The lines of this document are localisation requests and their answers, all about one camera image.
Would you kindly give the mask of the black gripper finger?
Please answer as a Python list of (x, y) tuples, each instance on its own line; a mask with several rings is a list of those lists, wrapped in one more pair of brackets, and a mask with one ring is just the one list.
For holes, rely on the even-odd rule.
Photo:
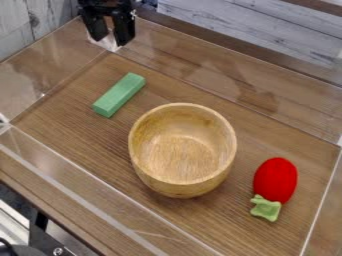
[(124, 46), (135, 38), (135, 11), (113, 10), (110, 17), (116, 44)]
[(102, 15), (93, 8), (88, 7), (81, 7), (78, 12), (90, 38), (94, 41), (100, 41), (108, 35)]

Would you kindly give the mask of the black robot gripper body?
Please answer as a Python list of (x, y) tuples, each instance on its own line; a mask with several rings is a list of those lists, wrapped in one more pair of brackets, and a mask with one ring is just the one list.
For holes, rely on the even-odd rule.
[(97, 15), (110, 15), (113, 11), (129, 13), (133, 10), (132, 0), (77, 0), (77, 5)]

